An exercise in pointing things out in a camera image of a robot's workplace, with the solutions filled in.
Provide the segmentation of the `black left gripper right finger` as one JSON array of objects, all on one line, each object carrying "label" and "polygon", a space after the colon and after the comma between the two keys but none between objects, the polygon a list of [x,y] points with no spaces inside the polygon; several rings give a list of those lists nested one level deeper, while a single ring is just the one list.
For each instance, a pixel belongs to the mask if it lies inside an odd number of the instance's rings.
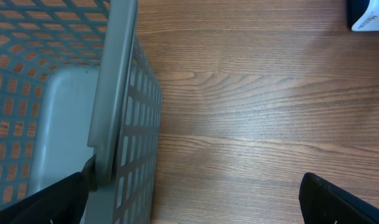
[{"label": "black left gripper right finger", "polygon": [[299,203],[305,224],[379,224],[379,208],[311,172],[302,179]]}]

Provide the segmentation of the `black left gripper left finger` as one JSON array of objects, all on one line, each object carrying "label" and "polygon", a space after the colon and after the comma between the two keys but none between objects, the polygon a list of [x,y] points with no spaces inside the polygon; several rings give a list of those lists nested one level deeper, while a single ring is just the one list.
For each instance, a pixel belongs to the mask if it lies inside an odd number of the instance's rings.
[{"label": "black left gripper left finger", "polygon": [[76,172],[0,211],[0,224],[80,223],[89,189],[83,172]]}]

